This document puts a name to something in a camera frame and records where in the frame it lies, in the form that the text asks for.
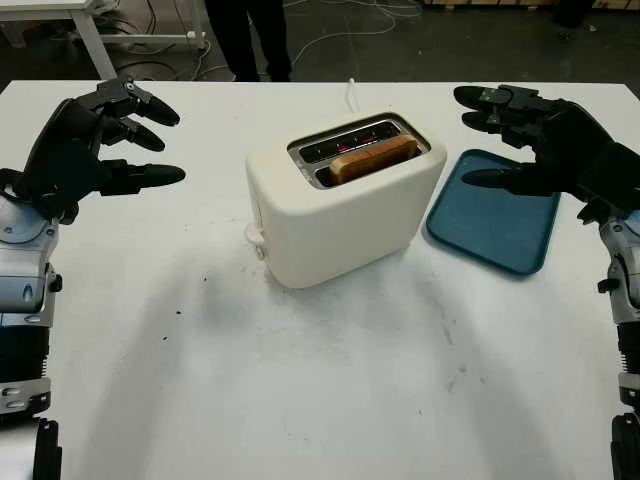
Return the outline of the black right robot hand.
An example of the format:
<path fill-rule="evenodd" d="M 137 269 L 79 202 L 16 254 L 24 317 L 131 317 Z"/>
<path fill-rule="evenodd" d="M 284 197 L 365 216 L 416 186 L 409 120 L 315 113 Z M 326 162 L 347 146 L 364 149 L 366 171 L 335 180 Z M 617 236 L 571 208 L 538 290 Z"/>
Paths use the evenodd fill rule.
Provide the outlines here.
<path fill-rule="evenodd" d="M 626 219 L 639 210 L 639 155 L 615 141 L 583 107 L 534 89 L 464 85 L 454 89 L 469 128 L 529 147 L 535 160 L 463 175 L 469 185 L 521 196 L 568 193 L 585 204 L 583 223 Z"/>

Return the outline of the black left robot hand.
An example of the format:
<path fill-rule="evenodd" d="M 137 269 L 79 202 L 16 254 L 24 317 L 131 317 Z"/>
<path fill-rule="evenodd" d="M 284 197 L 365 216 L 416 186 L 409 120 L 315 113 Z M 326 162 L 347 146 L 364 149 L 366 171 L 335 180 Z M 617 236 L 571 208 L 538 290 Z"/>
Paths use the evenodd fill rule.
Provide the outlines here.
<path fill-rule="evenodd" d="M 165 149 L 155 133 L 131 119 L 133 114 L 169 127 L 180 121 L 169 105 L 126 75 L 63 100 L 33 144 L 24 169 L 1 170 L 1 194 L 34 208 L 47 220 L 70 225 L 79 213 L 79 202 L 92 192 L 135 195 L 144 188 L 184 180 L 186 173 L 177 166 L 99 158 L 103 145 L 122 141 L 152 152 Z"/>

